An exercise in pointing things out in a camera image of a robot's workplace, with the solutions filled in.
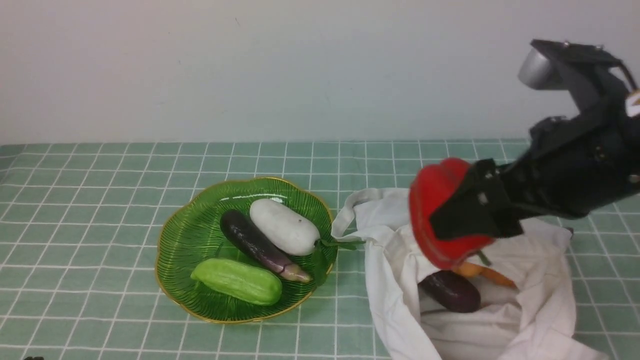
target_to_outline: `green glass bowl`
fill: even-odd
[[[251,203],[262,198],[278,198],[313,222],[322,239],[331,237],[332,216],[327,205],[317,196],[275,177],[258,177],[247,181],[225,181],[205,189],[189,204],[179,209],[164,224],[158,241],[156,279],[169,299],[189,314],[208,322],[242,323],[272,318],[300,305],[317,288],[282,280],[282,297],[272,306],[258,306],[213,291],[190,278],[200,262],[213,258],[229,258],[260,266],[237,250],[220,230],[220,216],[229,209],[249,215]],[[326,262],[318,264],[331,271],[337,247],[320,243]],[[308,274],[316,274],[312,256],[289,256]]]

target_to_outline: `red vegetable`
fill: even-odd
[[[453,241],[438,240],[429,217],[462,182],[469,164],[448,158],[440,164],[424,167],[416,176],[409,192],[413,235],[424,255],[442,270],[450,270],[483,247],[491,244],[489,236],[464,236]]]

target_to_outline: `eggplant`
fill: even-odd
[[[447,310],[455,313],[473,313],[480,309],[480,292],[462,275],[442,270],[419,283],[424,292]]]
[[[220,218],[220,229],[244,255],[258,261],[274,274],[289,281],[310,282],[311,276],[291,261],[238,210],[228,210]]]

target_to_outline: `white vegetable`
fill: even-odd
[[[249,217],[273,245],[289,255],[311,254],[320,239],[320,232],[311,221],[271,199],[254,201]]]

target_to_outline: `green vegetable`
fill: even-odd
[[[255,305],[273,305],[282,296],[282,282],[270,271],[231,259],[208,259],[191,278],[208,288]]]

